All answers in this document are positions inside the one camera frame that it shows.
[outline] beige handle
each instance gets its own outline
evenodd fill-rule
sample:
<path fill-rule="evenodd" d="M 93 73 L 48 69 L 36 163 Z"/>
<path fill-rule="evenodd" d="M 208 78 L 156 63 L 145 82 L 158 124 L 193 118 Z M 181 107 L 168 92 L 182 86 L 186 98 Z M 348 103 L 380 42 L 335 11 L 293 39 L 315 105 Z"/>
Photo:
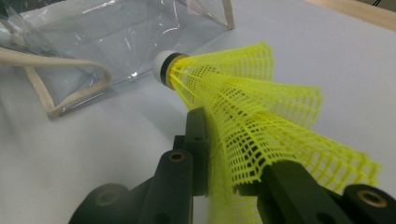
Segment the beige handle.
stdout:
<path fill-rule="evenodd" d="M 0 48 L 0 64 L 23 67 L 26 76 L 29 78 L 35 92 L 40 98 L 41 104 L 44 106 L 44 110 L 48 115 L 54 117 L 60 116 L 66 106 L 84 100 L 104 90 L 111 81 L 111 73 L 107 68 L 99 63 L 86 60 L 50 58 Z M 60 104 L 55 106 L 47 87 L 35 70 L 35 67 L 55 66 L 92 66 L 103 71 L 104 77 L 84 90 L 73 92 L 61 101 Z"/>

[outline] white surface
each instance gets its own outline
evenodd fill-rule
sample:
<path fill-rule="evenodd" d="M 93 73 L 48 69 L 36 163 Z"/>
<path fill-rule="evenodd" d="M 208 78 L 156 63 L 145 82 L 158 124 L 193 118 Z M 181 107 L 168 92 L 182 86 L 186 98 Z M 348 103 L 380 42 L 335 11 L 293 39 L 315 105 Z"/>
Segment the white surface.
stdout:
<path fill-rule="evenodd" d="M 396 33 L 298 0 L 233 7 L 236 29 L 196 53 L 267 41 L 276 81 L 322 87 L 314 130 L 370 153 L 383 164 L 379 187 L 395 197 Z M 0 73 L 1 223 L 67 223 L 92 189 L 151 177 L 184 133 L 187 110 L 154 77 L 49 120 L 21 69 Z M 194 209 L 205 223 L 205 200 Z"/>

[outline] yellow shuttlecock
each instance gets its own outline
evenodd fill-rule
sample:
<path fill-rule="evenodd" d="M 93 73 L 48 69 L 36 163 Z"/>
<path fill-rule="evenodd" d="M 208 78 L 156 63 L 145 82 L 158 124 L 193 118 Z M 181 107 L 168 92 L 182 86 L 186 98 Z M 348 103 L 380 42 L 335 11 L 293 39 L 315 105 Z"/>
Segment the yellow shuttlecock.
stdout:
<path fill-rule="evenodd" d="M 263 42 L 188 57 L 163 52 L 155 77 L 188 109 L 203 107 L 210 136 L 211 223 L 261 223 L 255 197 L 233 193 L 261 181 L 265 166 L 297 161 L 330 190 L 374 184 L 366 154 L 309 131 L 322 96 L 316 87 L 271 82 L 274 60 Z"/>

